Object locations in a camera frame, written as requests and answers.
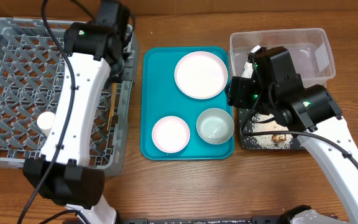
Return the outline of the white paper napkin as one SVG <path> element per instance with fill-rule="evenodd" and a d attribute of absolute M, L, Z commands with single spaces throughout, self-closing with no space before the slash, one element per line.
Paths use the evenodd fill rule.
<path fill-rule="evenodd" d="M 262 47 L 260 45 L 256 45 L 255 47 L 253 47 L 251 49 L 250 53 L 248 54 L 247 61 L 244 65 L 244 71 L 241 75 L 242 78 L 252 78 L 252 74 L 254 72 L 254 64 L 252 62 L 251 56 L 253 56 L 253 54 L 260 52 L 262 50 L 265 50 L 265 47 Z"/>

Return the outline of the grey green bowl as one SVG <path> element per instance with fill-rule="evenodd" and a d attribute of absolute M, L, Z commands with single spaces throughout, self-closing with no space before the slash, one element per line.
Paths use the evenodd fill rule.
<path fill-rule="evenodd" d="M 223 144 L 234 134 L 234 121 L 227 111 L 210 108 L 198 116 L 196 130 L 205 142 Z"/>

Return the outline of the brown food scrap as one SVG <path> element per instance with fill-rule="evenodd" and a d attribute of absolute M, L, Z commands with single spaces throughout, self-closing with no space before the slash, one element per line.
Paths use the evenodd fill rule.
<path fill-rule="evenodd" d="M 287 140 L 286 135 L 285 134 L 273 134 L 272 135 L 272 141 L 275 144 L 281 143 L 281 142 L 285 142 Z"/>

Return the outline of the wooden chopstick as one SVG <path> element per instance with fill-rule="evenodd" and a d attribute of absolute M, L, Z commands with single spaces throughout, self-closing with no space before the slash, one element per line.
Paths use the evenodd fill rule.
<path fill-rule="evenodd" d="M 108 125 L 107 125 L 107 131 L 109 131 L 111 127 L 111 122 L 114 117 L 114 107 L 116 102 L 116 92 L 117 92 L 117 83 L 111 84 L 111 101 L 110 101 L 110 110 L 109 110 L 109 118 L 108 118 Z"/>

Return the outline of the white paper cup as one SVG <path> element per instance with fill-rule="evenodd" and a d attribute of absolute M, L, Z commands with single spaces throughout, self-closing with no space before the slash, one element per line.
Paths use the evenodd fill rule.
<path fill-rule="evenodd" d="M 46 137 L 48 137 L 51 132 L 54 120 L 55 113 L 51 111 L 43 112 L 37 118 L 37 126 Z"/>

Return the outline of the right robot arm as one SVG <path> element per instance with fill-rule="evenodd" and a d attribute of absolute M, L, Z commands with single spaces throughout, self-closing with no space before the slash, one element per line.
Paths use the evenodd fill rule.
<path fill-rule="evenodd" d="M 349 221 L 358 223 L 358 147 L 337 102 L 322 85 L 304 87 L 289 51 L 260 48 L 249 54 L 250 78 L 231 78 L 225 87 L 227 103 L 249 111 L 241 126 L 256 113 L 273 115 L 286 129 L 269 135 L 290 134 L 315 159 L 343 204 Z"/>

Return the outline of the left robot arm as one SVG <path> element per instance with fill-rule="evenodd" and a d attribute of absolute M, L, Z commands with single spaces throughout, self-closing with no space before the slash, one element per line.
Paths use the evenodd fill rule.
<path fill-rule="evenodd" d="M 89 22 L 74 22 L 57 44 L 65 60 L 63 86 L 38 159 L 26 159 L 23 174 L 34 195 L 76 214 L 83 223 L 116 223 L 117 211 L 103 197 L 105 174 L 90 167 L 90 137 L 101 92 L 122 81 L 135 17 L 119 1 L 102 1 Z"/>

